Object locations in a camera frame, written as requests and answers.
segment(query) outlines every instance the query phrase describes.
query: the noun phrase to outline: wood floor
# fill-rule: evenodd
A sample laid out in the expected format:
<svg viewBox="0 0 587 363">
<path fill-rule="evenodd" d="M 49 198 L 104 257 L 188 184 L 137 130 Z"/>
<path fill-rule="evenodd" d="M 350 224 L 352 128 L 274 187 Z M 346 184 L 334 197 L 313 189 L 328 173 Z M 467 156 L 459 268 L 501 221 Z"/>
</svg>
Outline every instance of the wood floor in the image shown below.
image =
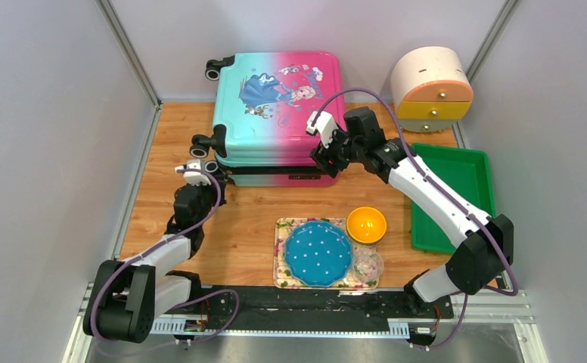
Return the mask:
<svg viewBox="0 0 587 363">
<path fill-rule="evenodd" d="M 396 131 L 379 104 L 374 110 L 387 137 Z M 190 159 L 193 134 L 210 135 L 213 103 L 169 103 L 160 115 L 151 152 L 138 192 L 121 257 L 126 258 L 156 243 L 172 215 L 173 192 L 184 184 L 173 168 Z M 451 129 L 417 134 L 407 141 L 456 146 Z M 448 256 L 411 247 L 409 199 L 368 174 L 359 164 L 342 173 L 329 188 L 226 189 L 228 204 L 205 226 L 205 240 L 197 255 L 176 269 L 200 274 L 204 284 L 273 285 L 275 221 L 281 217 L 347 216 L 358 206 L 378 208 L 387 218 L 388 232 L 378 244 L 385 262 L 380 287 L 402 287 L 420 272 L 443 264 Z"/>
</svg>

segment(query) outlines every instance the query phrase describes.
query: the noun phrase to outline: polka dot plate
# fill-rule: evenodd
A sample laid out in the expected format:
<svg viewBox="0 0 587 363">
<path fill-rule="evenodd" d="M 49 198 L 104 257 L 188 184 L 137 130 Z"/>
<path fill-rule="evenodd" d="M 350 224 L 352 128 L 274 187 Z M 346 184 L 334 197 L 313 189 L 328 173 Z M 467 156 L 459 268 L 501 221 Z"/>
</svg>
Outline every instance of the polka dot plate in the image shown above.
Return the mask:
<svg viewBox="0 0 587 363">
<path fill-rule="evenodd" d="M 284 244 L 291 275 L 308 287 L 330 287 L 352 264 L 352 245 L 345 232 L 329 222 L 307 222 Z"/>
</svg>

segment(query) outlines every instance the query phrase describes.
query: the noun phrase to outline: white wall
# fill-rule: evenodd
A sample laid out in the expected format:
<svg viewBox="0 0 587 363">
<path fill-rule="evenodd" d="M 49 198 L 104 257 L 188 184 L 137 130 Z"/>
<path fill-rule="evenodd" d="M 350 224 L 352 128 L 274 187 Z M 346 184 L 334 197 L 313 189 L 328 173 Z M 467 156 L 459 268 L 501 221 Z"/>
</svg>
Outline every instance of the white wall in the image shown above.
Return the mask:
<svg viewBox="0 0 587 363">
<path fill-rule="evenodd" d="M 152 113 L 94 1 L 0 0 L 0 361 L 60 361 Z"/>
<path fill-rule="evenodd" d="M 209 59 L 290 50 L 330 51 L 346 87 L 391 99 L 391 70 L 414 48 L 453 48 L 467 67 L 505 0 L 111 1 L 161 98 L 213 100 Z"/>
<path fill-rule="evenodd" d="M 472 86 L 463 127 L 514 221 L 548 356 L 587 362 L 587 1 L 523 1 Z"/>
</svg>

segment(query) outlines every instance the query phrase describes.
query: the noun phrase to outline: suitcase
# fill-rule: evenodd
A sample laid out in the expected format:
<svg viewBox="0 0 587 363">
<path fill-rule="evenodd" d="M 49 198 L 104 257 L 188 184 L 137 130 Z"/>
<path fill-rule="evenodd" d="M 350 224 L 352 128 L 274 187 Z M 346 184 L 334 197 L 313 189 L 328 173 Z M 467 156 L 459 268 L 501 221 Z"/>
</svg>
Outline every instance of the suitcase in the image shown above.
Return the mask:
<svg viewBox="0 0 587 363">
<path fill-rule="evenodd" d="M 315 166 L 319 135 L 306 122 L 342 89 L 338 59 L 324 52 L 241 53 L 207 62 L 219 80 L 213 136 L 196 135 L 196 157 L 216 152 L 219 167 L 241 187 L 320 187 L 336 179 Z M 344 128 L 342 97 L 325 109 Z"/>
</svg>

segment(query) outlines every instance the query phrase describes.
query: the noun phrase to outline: green tray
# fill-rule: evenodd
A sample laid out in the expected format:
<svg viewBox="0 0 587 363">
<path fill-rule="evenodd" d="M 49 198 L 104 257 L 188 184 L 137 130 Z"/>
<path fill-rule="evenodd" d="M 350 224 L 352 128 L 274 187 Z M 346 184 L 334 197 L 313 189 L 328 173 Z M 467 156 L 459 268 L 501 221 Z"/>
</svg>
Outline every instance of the green tray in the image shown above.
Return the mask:
<svg viewBox="0 0 587 363">
<path fill-rule="evenodd" d="M 496 217 L 487 154 L 478 150 L 413 144 L 416 153 L 439 178 L 473 205 Z M 442 229 L 412 202 L 412 246 L 453 254 L 456 250 Z"/>
</svg>

